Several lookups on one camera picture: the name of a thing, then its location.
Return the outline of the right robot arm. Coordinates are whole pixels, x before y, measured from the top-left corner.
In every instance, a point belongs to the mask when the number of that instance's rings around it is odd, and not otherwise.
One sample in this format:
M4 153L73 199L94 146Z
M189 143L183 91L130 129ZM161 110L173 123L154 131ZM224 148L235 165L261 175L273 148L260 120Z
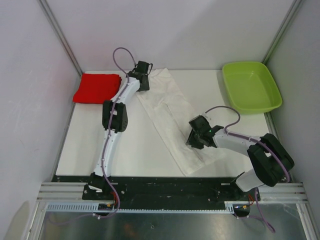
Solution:
M290 179L289 171L295 166L294 160L273 134L267 133L256 139L228 132L223 126L210 126L202 115L190 120L189 125L191 132L186 143L192 148L222 148L249 157L252 169L231 182L230 194L235 200L242 201L256 187L273 187L283 177Z

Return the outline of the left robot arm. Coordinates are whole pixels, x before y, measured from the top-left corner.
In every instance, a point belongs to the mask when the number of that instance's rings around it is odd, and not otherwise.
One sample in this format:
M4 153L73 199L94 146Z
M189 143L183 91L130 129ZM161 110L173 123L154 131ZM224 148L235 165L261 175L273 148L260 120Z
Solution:
M150 89L149 74L152 68L152 63L138 61L133 70L125 74L126 82L116 95L102 104L103 146L96 167L87 182L87 187L100 200L107 199L112 191L108 177L111 176L112 161L119 139L128 126L127 104L136 92Z

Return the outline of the white t shirt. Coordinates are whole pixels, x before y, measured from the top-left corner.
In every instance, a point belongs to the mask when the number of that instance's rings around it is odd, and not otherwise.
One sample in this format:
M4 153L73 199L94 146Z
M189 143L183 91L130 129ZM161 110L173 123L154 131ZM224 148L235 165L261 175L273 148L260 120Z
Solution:
M137 97L185 176L203 168L209 168L217 176L222 174L226 160L222 149L196 149L186 144L192 130L189 121L196 116L196 111L168 69L153 70L149 75L149 90Z

